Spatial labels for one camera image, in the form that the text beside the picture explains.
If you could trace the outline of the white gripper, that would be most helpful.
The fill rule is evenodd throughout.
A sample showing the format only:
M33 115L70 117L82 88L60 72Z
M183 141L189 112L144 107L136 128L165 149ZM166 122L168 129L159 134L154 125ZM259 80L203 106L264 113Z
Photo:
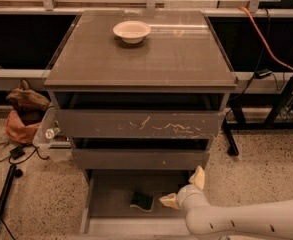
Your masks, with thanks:
M189 183L182 187L177 194L170 193L162 196L159 201L165 207L176 210L181 209L184 214L187 214L195 207L208 205L209 202L202 191L205 186L205 171L201 166L198 166L191 175Z

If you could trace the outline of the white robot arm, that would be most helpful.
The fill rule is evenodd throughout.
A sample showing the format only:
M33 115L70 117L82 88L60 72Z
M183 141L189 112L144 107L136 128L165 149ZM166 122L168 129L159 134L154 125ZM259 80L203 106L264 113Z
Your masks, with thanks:
M211 205L203 192L205 172L198 166L188 184L160 202L181 210L190 234L198 240L247 236L266 240L293 240L293 200L236 207Z

